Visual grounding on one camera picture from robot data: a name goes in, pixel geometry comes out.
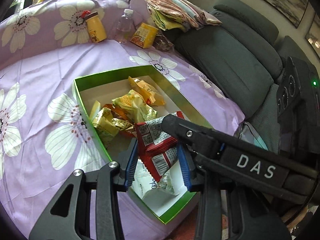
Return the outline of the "person right hand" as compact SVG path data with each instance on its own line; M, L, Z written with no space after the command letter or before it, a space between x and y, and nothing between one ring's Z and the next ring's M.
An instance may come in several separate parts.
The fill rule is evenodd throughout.
M291 221L289 224L286 225L288 231L290 233L293 232L293 230L297 227L297 225L305 218L305 216L308 213L312 213L311 210L313 209L313 207L309 207L308 205L306 207L304 207L304 209L302 211L300 211L300 213L294 218L293 221ZM291 209L289 211L287 211L284 215L281 216L281 220L283 223L286 223L287 221L289 221L291 218L293 218L293 216L295 215L295 213L298 211L298 209Z

